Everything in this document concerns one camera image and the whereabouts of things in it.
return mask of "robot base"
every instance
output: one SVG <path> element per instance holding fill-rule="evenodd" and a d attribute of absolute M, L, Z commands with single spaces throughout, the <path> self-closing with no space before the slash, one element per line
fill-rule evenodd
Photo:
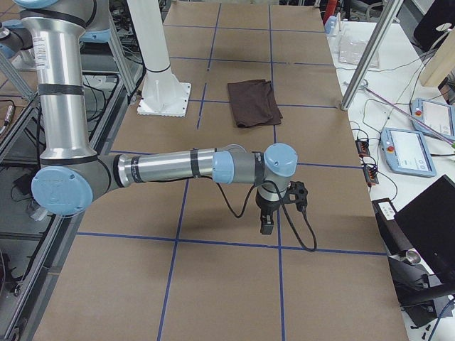
<path fill-rule="evenodd" d="M 142 99 L 137 108 L 138 114 L 184 117 L 190 99 L 191 84 L 180 83 L 174 75 L 172 75 L 172 80 L 172 88 L 164 89 L 160 86 L 159 81 L 154 82 L 146 77 Z M 163 98 L 169 93 L 175 95 L 170 99 L 169 95 L 168 98 Z"/>

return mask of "black tape band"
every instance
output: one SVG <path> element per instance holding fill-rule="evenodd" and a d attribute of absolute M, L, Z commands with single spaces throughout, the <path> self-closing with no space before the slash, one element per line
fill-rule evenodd
<path fill-rule="evenodd" d="M 107 167 L 106 163 L 102 162 L 100 159 L 98 159 L 98 162 L 101 163 L 101 166 L 103 166 L 103 168 L 105 169 L 106 174 L 107 174 L 108 182 L 107 182 L 107 188 L 105 191 L 105 193 L 107 193 L 107 191 L 111 188 L 111 184 L 112 184 L 111 172 L 109 171 L 109 168 Z"/>
<path fill-rule="evenodd" d="M 59 158 L 59 159 L 52 159 L 52 158 L 42 158 L 41 164 L 46 166 L 69 166 L 69 165 L 80 165 L 81 163 L 89 163 L 96 161 L 98 159 L 98 155 L 93 156 L 85 156 L 83 158 Z"/>
<path fill-rule="evenodd" d="M 119 186 L 120 188 L 124 188 L 125 186 L 123 186 L 123 183 L 120 180 L 120 174 L 119 174 L 120 156 L 122 156 L 122 155 L 118 154 L 114 157 L 114 163 L 112 164 L 112 167 L 114 168 L 114 170 L 112 172 L 114 173 L 114 180 L 115 180 L 115 183 L 117 184 L 117 186 Z"/>
<path fill-rule="evenodd" d="M 70 14 L 65 14 L 56 11 L 49 11 L 47 9 L 26 9 L 21 11 L 20 13 L 21 19 L 24 18 L 31 18 L 31 17 L 40 17 L 40 18 L 51 18 L 51 19 L 59 19 L 63 21 L 68 21 L 70 23 L 75 23 L 83 28 L 85 28 L 85 21 L 77 16 L 71 16 Z"/>
<path fill-rule="evenodd" d="M 133 156 L 131 159 L 131 175 L 135 183 L 144 183 L 139 174 L 139 158 L 140 156 Z"/>
<path fill-rule="evenodd" d="M 264 154 L 255 151 L 255 186 L 259 186 L 264 182 Z"/>
<path fill-rule="evenodd" d="M 59 94 L 76 94 L 84 95 L 84 87 L 79 85 L 65 84 L 38 84 L 38 94 L 40 96 L 59 95 Z"/>
<path fill-rule="evenodd" d="M 161 73 L 161 72 L 169 70 L 170 67 L 171 67 L 171 64 L 169 64 L 169 66 L 166 69 L 162 69 L 160 71 L 153 71 L 153 70 L 150 70 L 150 69 L 147 69 L 147 68 L 146 68 L 146 70 L 150 71 L 150 72 L 153 72 L 153 73 Z"/>
<path fill-rule="evenodd" d="M 191 172 L 193 173 L 193 178 L 199 178 L 200 171 L 199 171 L 199 162 L 198 162 L 198 149 L 193 149 L 190 151 L 190 162 L 191 162 Z"/>
<path fill-rule="evenodd" d="M 88 18 L 87 23 L 85 23 L 85 25 L 86 25 L 87 27 L 88 27 L 88 26 L 93 22 L 93 20 L 95 19 L 96 15 L 97 15 L 97 7 L 98 7 L 97 0 L 93 0 L 92 15 Z"/>

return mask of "touchscreen display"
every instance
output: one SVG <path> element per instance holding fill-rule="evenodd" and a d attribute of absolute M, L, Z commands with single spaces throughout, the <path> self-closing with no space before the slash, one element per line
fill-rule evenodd
<path fill-rule="evenodd" d="M 423 101 L 424 123 L 439 133 L 453 135 L 451 115 L 448 107 Z"/>
<path fill-rule="evenodd" d="M 420 136 L 406 131 L 391 131 L 398 165 L 416 171 L 429 171 Z"/>

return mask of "cardboard table surface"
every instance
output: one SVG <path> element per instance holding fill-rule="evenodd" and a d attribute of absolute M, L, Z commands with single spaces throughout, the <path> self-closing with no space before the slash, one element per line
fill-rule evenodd
<path fill-rule="evenodd" d="M 176 2 L 164 28 L 187 115 L 130 106 L 112 153 L 290 144 L 320 249 L 282 211 L 261 235 L 254 200 L 236 220 L 207 179 L 132 185 L 86 212 L 34 340 L 406 340 L 319 10 Z M 282 124 L 239 129 L 226 84 L 262 78 Z M 223 187 L 239 211 L 249 186 Z"/>

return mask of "metal pole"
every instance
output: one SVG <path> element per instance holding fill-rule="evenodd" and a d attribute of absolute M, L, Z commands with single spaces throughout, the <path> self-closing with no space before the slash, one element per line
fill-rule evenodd
<path fill-rule="evenodd" d="M 344 94 L 343 101 L 341 102 L 341 109 L 348 110 L 350 104 L 354 100 L 355 94 L 358 91 L 360 86 L 360 82 L 362 82 L 365 74 L 370 67 L 371 60 L 373 59 L 374 54 L 378 50 L 382 40 L 385 37 L 385 34 L 390 27 L 390 24 L 393 22 L 395 16 L 397 15 L 398 11 L 400 10 L 401 5 L 403 4 L 404 0 L 390 0 L 385 5 L 384 11 L 379 19 L 378 24 L 373 31 L 370 40 L 365 48 L 365 52 L 360 59 L 360 62 L 355 69 L 353 78 L 349 82 L 348 89 Z"/>
<path fill-rule="evenodd" d="M 111 48 L 112 55 L 114 56 L 115 63 L 120 72 L 120 77 L 123 79 L 123 83 L 127 89 L 128 95 L 131 95 L 136 88 L 136 83 L 132 76 L 131 70 L 128 67 L 127 59 L 123 54 L 122 43 L 120 42 L 119 36 L 117 35 L 117 29 L 115 28 L 114 20 L 109 13 L 109 28 L 111 30 L 111 38 L 109 39 L 109 47 Z"/>
<path fill-rule="evenodd" d="M 22 97 L 31 102 L 35 97 L 35 92 L 28 86 L 27 82 L 21 77 L 19 72 L 17 72 L 16 68 L 2 53 L 0 53 L 0 70 L 2 70 L 6 78 L 13 83 Z"/>

